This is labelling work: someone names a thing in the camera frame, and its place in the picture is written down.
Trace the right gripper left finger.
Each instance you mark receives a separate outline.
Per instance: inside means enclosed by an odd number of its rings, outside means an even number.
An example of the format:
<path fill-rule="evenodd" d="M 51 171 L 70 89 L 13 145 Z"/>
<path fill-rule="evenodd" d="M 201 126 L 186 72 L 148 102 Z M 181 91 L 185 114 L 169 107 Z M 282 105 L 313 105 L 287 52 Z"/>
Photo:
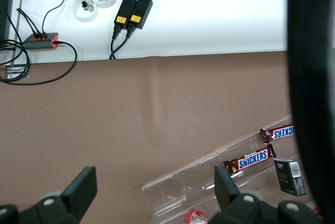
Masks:
<path fill-rule="evenodd" d="M 61 193 L 51 193 L 28 209 L 1 205 L 1 223 L 80 223 L 96 195 L 96 168 L 87 166 Z"/>

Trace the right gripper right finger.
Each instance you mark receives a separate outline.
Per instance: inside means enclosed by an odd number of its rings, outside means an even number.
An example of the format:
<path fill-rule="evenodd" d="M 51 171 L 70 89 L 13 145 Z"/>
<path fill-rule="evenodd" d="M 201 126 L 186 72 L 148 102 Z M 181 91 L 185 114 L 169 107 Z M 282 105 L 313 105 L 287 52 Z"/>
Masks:
<path fill-rule="evenodd" d="M 221 211 L 209 223 L 322 223 L 308 206 L 298 201 L 285 200 L 272 207 L 254 191 L 241 193 L 223 166 L 215 167 L 214 185 Z"/>

